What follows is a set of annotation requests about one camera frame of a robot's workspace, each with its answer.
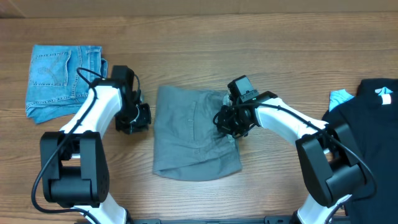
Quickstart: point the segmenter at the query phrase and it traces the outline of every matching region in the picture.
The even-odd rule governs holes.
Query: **brown surface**
[[[22,18],[21,11],[13,5],[11,0],[0,0],[0,18]]]
[[[396,0],[1,0],[28,18],[398,11]]]
[[[247,75],[260,92],[320,119],[331,90],[354,93],[363,78],[398,78],[398,13],[3,19],[0,30],[0,223],[78,218],[30,204],[39,139],[71,118],[40,125],[26,118],[34,44],[102,45],[111,66],[139,74],[152,114],[159,85],[225,90]],[[240,141],[242,172],[182,182],[152,174],[152,128],[127,136],[112,123],[103,139],[110,192],[134,218],[289,215],[308,194],[295,147],[271,131],[256,128]],[[41,186],[38,199],[44,205]]]

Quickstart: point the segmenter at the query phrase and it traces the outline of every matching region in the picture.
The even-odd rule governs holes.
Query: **table surface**
[[[112,65],[140,77],[155,114],[160,85],[226,90],[247,75],[291,107],[320,119],[332,90],[356,93],[364,78],[398,78],[398,13],[258,14],[0,20],[0,223],[72,223],[30,202],[39,139],[72,116],[35,125],[25,115],[34,44],[100,45]],[[103,139],[110,192],[133,218],[259,218],[290,215],[307,197],[294,146],[256,128],[240,140],[243,170],[184,182],[152,173],[153,125],[127,136],[111,123]],[[47,204],[41,185],[37,194]]]

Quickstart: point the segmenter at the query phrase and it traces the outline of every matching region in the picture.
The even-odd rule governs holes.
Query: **light blue fabric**
[[[381,96],[383,94],[392,93],[392,91],[387,87],[383,87],[381,89],[375,90],[375,93],[378,93],[378,95]],[[352,98],[354,98],[354,96],[347,93],[345,89],[332,91],[330,93],[329,111],[332,111],[336,106],[347,102]]]
[[[88,85],[76,69],[90,69],[107,76],[108,63],[99,46],[35,45],[29,69],[26,115],[35,123],[76,113],[88,95]],[[85,71],[89,81],[96,77]]]

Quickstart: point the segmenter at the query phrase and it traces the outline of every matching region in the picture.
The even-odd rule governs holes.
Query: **blue cloth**
[[[390,89],[388,89],[387,87],[377,89],[374,92],[378,93],[379,96],[381,96],[383,94],[392,93],[392,91]],[[347,91],[345,89],[332,91],[330,93],[329,111],[332,111],[336,106],[338,106],[344,102],[347,102],[348,100],[350,100],[352,98],[354,98],[354,96],[347,93]]]
[[[76,113],[88,95],[88,84],[76,69],[90,69],[107,76],[108,63],[99,46],[35,45],[30,60],[26,93],[26,115],[35,123]],[[89,81],[96,76],[85,71]]]

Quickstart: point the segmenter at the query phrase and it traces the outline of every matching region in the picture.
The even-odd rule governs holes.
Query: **wooden table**
[[[259,14],[0,20],[0,223],[72,223],[30,202],[40,169],[39,139],[72,116],[35,125],[25,115],[34,44],[101,45],[112,65],[141,79],[155,113],[160,85],[225,90],[247,75],[260,91],[320,119],[329,93],[355,94],[364,78],[398,78],[398,13]],[[183,182],[152,173],[153,125],[127,136],[109,126],[103,139],[110,192],[133,218],[258,218],[290,215],[308,192],[295,147],[256,128],[240,141],[243,171]],[[38,201],[48,208],[42,188]]]

